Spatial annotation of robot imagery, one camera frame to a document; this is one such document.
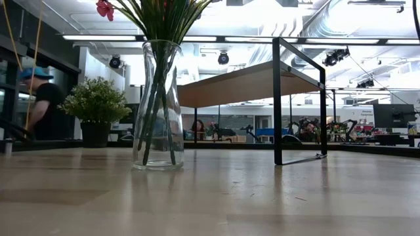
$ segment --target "fluorescent light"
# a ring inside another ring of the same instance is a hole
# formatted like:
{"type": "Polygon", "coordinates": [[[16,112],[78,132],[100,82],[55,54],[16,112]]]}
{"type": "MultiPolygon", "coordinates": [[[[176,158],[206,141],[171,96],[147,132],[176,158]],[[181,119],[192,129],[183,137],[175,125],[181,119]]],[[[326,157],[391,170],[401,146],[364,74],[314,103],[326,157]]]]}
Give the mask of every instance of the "fluorescent light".
{"type": "Polygon", "coordinates": [[[261,42],[261,43],[271,43],[273,38],[271,37],[227,37],[227,42],[261,42]]]}
{"type": "Polygon", "coordinates": [[[216,37],[206,37],[206,36],[185,36],[184,42],[191,42],[191,41],[205,41],[205,42],[215,42],[216,37]]]}
{"type": "Polygon", "coordinates": [[[302,45],[304,49],[346,49],[346,46],[342,45],[302,45]]]}
{"type": "Polygon", "coordinates": [[[63,38],[73,41],[136,41],[133,35],[63,35],[63,38]]]}
{"type": "Polygon", "coordinates": [[[418,39],[389,39],[387,44],[420,44],[418,39]]]}
{"type": "Polygon", "coordinates": [[[349,38],[342,38],[342,39],[307,39],[306,43],[339,43],[339,44],[376,44],[378,43],[378,39],[349,39],[349,38]]]}
{"type": "MultiPolygon", "coordinates": [[[[288,43],[296,43],[297,38],[283,38],[288,43]]],[[[271,43],[273,37],[227,37],[227,42],[255,42],[255,43],[271,43]]]]}
{"type": "Polygon", "coordinates": [[[296,43],[297,42],[297,38],[283,38],[283,39],[288,43],[296,43]]]}

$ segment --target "person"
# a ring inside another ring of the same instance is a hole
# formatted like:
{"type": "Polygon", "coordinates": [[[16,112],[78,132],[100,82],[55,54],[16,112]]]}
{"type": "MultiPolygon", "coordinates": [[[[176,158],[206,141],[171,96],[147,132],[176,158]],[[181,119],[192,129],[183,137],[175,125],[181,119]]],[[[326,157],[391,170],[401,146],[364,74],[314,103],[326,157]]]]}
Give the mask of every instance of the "person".
{"type": "Polygon", "coordinates": [[[65,96],[60,88],[49,79],[42,68],[26,68],[19,74],[19,79],[31,87],[32,70],[34,71],[32,91],[36,95],[35,105],[30,113],[28,131],[34,133],[37,140],[64,140],[70,138],[70,118],[58,108],[65,96]]]}
{"type": "Polygon", "coordinates": [[[197,139],[204,140],[204,123],[201,120],[197,120],[194,124],[192,124],[191,131],[197,131],[197,139]]]}
{"type": "Polygon", "coordinates": [[[315,126],[307,121],[302,125],[301,133],[299,139],[302,142],[311,142],[314,139],[314,128],[315,126]]]}

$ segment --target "black t-shirt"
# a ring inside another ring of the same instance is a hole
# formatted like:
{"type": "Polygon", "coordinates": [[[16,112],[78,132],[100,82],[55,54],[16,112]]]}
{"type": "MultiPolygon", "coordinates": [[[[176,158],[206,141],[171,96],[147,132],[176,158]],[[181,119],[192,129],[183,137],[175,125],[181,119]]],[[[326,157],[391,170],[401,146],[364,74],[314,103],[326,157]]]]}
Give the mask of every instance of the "black t-shirt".
{"type": "Polygon", "coordinates": [[[37,89],[36,102],[48,101],[50,105],[34,126],[37,140],[63,140],[70,137],[70,118],[57,106],[64,102],[64,94],[57,85],[45,83],[37,89]]]}

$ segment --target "pink flower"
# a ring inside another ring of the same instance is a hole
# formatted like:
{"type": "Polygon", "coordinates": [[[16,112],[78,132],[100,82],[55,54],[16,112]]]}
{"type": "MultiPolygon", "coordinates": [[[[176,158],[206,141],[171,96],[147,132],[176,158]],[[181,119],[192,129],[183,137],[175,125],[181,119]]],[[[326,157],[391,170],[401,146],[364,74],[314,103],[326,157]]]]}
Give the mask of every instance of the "pink flower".
{"type": "Polygon", "coordinates": [[[101,15],[101,17],[107,16],[109,21],[114,20],[114,8],[112,8],[111,3],[109,3],[107,0],[98,0],[96,5],[98,6],[96,10],[98,11],[99,15],[101,15]]]}

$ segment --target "blue object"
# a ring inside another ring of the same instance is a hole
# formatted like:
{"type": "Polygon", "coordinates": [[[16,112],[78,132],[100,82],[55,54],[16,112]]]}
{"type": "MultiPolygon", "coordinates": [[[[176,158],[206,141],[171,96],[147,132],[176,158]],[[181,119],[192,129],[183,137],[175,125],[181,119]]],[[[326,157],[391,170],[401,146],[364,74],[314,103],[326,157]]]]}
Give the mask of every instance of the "blue object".
{"type": "MultiPolygon", "coordinates": [[[[32,70],[33,70],[33,68],[26,68],[26,69],[22,70],[19,73],[19,76],[18,76],[19,79],[23,79],[23,80],[31,79],[31,77],[32,77],[32,70]]],[[[35,68],[35,73],[33,74],[33,76],[36,76],[36,77],[38,77],[40,79],[52,79],[52,78],[54,78],[54,76],[45,73],[42,70],[42,68],[39,68],[39,67],[35,68]]]]}
{"type": "MultiPolygon", "coordinates": [[[[282,135],[286,135],[289,132],[288,128],[282,128],[282,135]]],[[[255,136],[274,136],[274,129],[273,128],[258,128],[257,133],[255,136]]]]}

